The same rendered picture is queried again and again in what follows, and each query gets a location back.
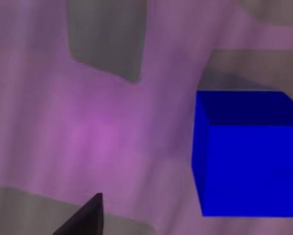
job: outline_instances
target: purple surface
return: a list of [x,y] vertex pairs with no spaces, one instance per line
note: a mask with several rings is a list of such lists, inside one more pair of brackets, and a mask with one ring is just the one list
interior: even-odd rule
[[[189,165],[199,75],[215,47],[293,49],[293,27],[230,0],[152,9],[132,86],[70,57],[63,0],[0,0],[0,185],[78,204],[102,191],[107,211],[159,235],[218,231],[200,219]],[[278,230],[264,220],[254,232],[267,228]]]

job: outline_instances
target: patterned surface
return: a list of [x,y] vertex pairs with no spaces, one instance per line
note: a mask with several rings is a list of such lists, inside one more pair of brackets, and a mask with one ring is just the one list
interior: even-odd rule
[[0,0],[0,185],[79,205],[102,191],[107,211],[158,235],[293,235],[288,219],[201,218],[189,167],[211,52],[291,50],[293,27],[261,23],[235,0],[151,4],[131,85],[70,57],[64,0]]

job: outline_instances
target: cube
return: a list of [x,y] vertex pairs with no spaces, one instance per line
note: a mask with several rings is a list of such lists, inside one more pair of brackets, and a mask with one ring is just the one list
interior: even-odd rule
[[197,91],[192,170],[203,216],[293,217],[293,101]]

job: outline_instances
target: blue cube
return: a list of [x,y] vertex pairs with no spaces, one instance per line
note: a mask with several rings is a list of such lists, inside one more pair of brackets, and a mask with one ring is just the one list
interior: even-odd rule
[[198,91],[192,169],[203,216],[293,217],[293,101]]

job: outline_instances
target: pink surface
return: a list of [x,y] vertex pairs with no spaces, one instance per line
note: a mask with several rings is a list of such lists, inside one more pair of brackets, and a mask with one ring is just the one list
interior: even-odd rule
[[70,57],[63,0],[0,0],[0,186],[78,204],[102,191],[108,211],[159,235],[213,223],[199,219],[189,165],[199,75],[213,48],[293,49],[293,28],[229,0],[153,9],[131,85]]

